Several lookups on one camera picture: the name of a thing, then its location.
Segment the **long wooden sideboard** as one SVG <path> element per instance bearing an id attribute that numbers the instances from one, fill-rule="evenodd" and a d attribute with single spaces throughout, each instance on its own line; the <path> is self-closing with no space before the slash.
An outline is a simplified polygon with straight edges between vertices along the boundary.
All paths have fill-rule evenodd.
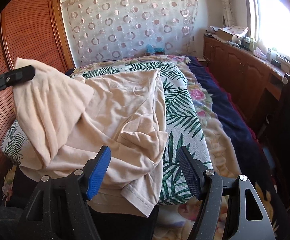
<path id="1" fill-rule="evenodd" d="M 286 70 L 261 60 L 251 52 L 204 36 L 203 56 L 208 70 L 231 100 L 248 126 L 260 135 L 266 117 L 278 105 Z"/>

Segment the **navy blue blanket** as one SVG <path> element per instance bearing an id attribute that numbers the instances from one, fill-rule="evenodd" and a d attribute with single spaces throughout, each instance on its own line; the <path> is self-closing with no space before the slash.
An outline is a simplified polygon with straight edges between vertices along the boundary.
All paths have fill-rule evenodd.
<path id="1" fill-rule="evenodd" d="M 264 197 L 271 205 L 273 213 L 270 220 L 274 233 L 280 235 L 288 227 L 288 215 L 274 188 L 268 161 L 255 134 L 238 113 L 230 94 L 218 85 L 207 67 L 199 64 L 198 59 L 193 56 L 189 60 L 189 69 L 198 83 L 212 94 L 212 111 L 216 113 L 225 133 L 231 139 L 240 170 L 253 184 L 260 187 L 259 196 Z"/>

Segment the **blue toy on bed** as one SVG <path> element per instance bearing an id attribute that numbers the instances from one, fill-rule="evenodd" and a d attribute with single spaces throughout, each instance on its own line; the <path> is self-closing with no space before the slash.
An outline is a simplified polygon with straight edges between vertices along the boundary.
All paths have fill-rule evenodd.
<path id="1" fill-rule="evenodd" d="M 150 44 L 148 44 L 146 46 L 146 51 L 145 51 L 145 55 L 146 56 L 149 56 L 149 55 L 154 55 L 154 56 L 157 56 L 157 55 L 164 55 L 166 53 L 165 51 L 165 48 L 161 48 L 161 47 L 155 47 L 155 46 L 152 46 Z"/>

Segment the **red-brown wooden wardrobe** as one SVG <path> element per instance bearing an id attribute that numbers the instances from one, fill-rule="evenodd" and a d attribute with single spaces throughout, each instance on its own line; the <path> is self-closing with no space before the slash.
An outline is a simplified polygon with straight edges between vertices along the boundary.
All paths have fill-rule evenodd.
<path id="1" fill-rule="evenodd" d="M 0 13 L 0 75 L 17 58 L 34 59 L 60 72 L 74 67 L 60 0 L 11 0 Z M 11 166 L 1 144 L 15 120 L 12 88 L 0 92 L 0 179 Z"/>

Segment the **floral bed blanket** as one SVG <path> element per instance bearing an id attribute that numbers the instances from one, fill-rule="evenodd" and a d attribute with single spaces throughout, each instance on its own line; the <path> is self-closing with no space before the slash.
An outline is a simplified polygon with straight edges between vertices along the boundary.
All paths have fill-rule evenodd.
<path id="1" fill-rule="evenodd" d="M 198 83 L 197 78 L 189 69 L 189 57 L 172 55 L 145 56 L 132 60 L 95 63 L 81 68 L 108 67 L 125 62 L 147 62 L 152 60 L 173 62 L 185 70 L 185 76 L 189 81 L 188 90 L 192 94 L 192 100 L 202 126 L 212 165 L 221 176 L 236 176 L 241 170 L 233 144 L 230 137 L 225 133 L 223 125 L 218 120 L 216 113 L 212 111 L 212 94 L 207 92 Z M 259 195 L 261 189 L 257 184 L 254 185 Z M 259 196 L 259 198 L 270 219 L 273 213 L 271 205 L 264 200 L 264 197 Z M 153 224 L 149 219 L 129 215 L 95 213 L 94 216 L 96 218 L 98 232 L 107 239 L 111 239 L 113 235 L 106 232 L 102 227 L 101 223 L 105 220 L 114 223 L 120 239 L 186 239 L 190 233 L 194 219 L 199 213 L 200 205 L 201 203 L 198 200 L 192 198 L 185 204 L 161 206 L 156 224 Z"/>

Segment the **window with wooden frame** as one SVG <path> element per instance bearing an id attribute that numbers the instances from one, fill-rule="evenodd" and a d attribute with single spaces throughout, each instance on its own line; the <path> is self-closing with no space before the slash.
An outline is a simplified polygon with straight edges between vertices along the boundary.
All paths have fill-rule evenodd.
<path id="1" fill-rule="evenodd" d="M 290 10 L 280 0 L 246 0 L 254 45 L 290 61 Z"/>

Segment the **palm leaf print quilt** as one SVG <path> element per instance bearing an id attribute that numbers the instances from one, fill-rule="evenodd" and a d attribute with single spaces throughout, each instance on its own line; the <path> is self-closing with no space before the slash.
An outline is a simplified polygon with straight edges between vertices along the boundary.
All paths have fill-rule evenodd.
<path id="1" fill-rule="evenodd" d="M 192 194 L 176 160 L 176 151 L 181 146 L 199 159 L 208 168 L 212 167 L 202 126 L 192 101 L 189 81 L 185 70 L 173 62 L 147 61 L 119 63 L 108 67 L 76 69 L 71 78 L 87 81 L 110 74 L 131 73 L 159 69 L 166 104 L 166 132 L 168 139 L 162 157 L 163 175 L 158 204 L 179 205 L 191 199 Z"/>

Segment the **cardboard box on sideboard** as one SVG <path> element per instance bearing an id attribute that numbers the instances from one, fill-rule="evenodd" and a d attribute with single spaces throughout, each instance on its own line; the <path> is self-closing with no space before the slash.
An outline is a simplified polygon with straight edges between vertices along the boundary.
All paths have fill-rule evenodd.
<path id="1" fill-rule="evenodd" d="M 235 33 L 232 33 L 231 31 L 223 30 L 223 29 L 218 29 L 216 32 L 217 37 L 220 39 L 224 40 L 225 42 L 230 41 L 230 42 L 235 42 L 238 38 Z"/>

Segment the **beige t-shirt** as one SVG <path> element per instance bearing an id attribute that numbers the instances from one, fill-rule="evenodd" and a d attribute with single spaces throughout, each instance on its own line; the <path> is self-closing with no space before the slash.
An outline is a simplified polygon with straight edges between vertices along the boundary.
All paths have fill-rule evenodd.
<path id="1" fill-rule="evenodd" d="M 90 206 L 148 217 L 160 196 L 166 148 L 165 96 L 159 69 L 71 78 L 36 60 L 32 80 L 13 88 L 16 118 L 30 141 L 20 163 L 34 181 L 66 177 L 95 158 L 111 161 Z"/>

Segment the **circle pattern sheer curtain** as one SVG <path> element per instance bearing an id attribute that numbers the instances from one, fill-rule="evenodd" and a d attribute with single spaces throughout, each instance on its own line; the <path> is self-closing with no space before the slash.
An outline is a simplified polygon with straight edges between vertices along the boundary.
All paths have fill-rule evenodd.
<path id="1" fill-rule="evenodd" d="M 148 46 L 193 51 L 197 0 L 67 0 L 61 4 L 76 66 L 139 57 Z"/>

